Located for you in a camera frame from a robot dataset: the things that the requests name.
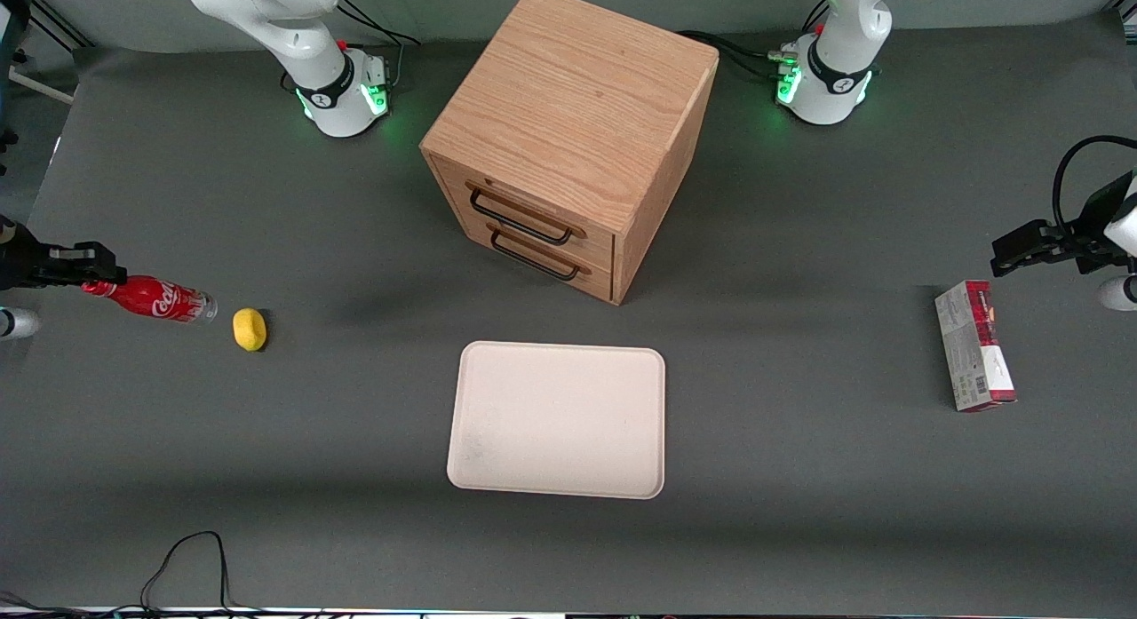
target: box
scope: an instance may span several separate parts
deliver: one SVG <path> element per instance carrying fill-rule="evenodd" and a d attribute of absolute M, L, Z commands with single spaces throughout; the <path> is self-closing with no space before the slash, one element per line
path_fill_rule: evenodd
<path fill-rule="evenodd" d="M 955 410 L 980 412 L 1016 399 L 995 339 L 989 281 L 964 281 L 936 298 Z"/>
<path fill-rule="evenodd" d="M 467 238 L 620 304 L 695 154 L 715 49 L 521 0 L 420 148 Z"/>

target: red bottle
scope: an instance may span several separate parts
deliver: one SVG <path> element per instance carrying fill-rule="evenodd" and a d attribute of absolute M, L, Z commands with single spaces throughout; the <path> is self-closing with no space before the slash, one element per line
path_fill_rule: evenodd
<path fill-rule="evenodd" d="M 210 323 L 217 315 L 217 303 L 213 297 L 148 275 L 130 275 L 122 286 L 109 281 L 89 281 L 82 288 L 83 292 L 114 299 L 136 315 L 183 323 Z"/>

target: black metal handle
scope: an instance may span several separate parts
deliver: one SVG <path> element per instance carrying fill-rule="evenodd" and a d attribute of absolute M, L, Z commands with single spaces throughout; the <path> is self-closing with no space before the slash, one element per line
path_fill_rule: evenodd
<path fill-rule="evenodd" d="M 576 273 L 580 272 L 580 266 L 573 266 L 572 271 L 570 271 L 567 273 L 561 273 L 561 272 L 554 271 L 551 267 L 545 266 L 545 264 L 541 264 L 540 262 L 534 262 L 534 261 L 530 259 L 529 257 L 525 257 L 521 253 L 517 253 L 516 250 L 508 250 L 508 248 L 506 248 L 505 246 L 500 246 L 500 244 L 497 242 L 497 238 L 499 238 L 500 236 L 501 236 L 500 231 L 493 231 L 493 236 L 490 238 L 490 245 L 493 246 L 495 250 L 499 251 L 500 254 L 505 255 L 506 257 L 511 257 L 513 259 L 516 259 L 516 261 L 521 262 L 522 264 L 526 264 L 529 266 L 536 267 L 537 270 L 541 271 L 542 273 L 545 273 L 545 274 L 547 274 L 547 275 L 549 275 L 549 277 L 551 277 L 554 279 L 559 279 L 561 281 L 572 281 L 572 280 L 576 279 Z"/>
<path fill-rule="evenodd" d="M 550 234 L 545 234 L 539 230 L 531 229 L 523 223 L 516 222 L 515 220 L 511 220 L 509 217 L 506 217 L 500 213 L 490 211 L 487 207 L 478 204 L 478 198 L 482 196 L 482 190 L 480 190 L 480 188 L 474 188 L 473 190 L 474 192 L 471 193 L 470 196 L 470 205 L 474 207 L 474 211 L 478 211 L 482 215 L 487 215 L 487 217 L 493 217 L 495 220 L 501 222 L 503 224 L 512 229 L 516 229 L 528 234 L 529 237 L 540 239 L 545 244 L 551 244 L 553 246 L 564 246 L 565 242 L 568 241 L 568 238 L 572 237 L 572 229 L 570 228 L 565 229 L 565 233 L 563 236 L 553 237 Z"/>

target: wooden box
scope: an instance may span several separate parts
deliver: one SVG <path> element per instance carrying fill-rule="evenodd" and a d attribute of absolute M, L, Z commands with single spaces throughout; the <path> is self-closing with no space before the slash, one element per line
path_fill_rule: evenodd
<path fill-rule="evenodd" d="M 719 53 L 521 0 L 423 138 L 473 241 L 620 304 L 687 173 Z"/>

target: lemon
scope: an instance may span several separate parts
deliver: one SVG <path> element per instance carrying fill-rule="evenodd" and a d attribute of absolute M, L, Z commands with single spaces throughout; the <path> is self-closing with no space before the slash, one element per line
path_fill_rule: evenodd
<path fill-rule="evenodd" d="M 268 339 L 268 327 L 265 319 L 256 308 L 241 308 L 233 315 L 233 339 L 236 345 L 250 353 L 255 353 L 265 345 Z"/>

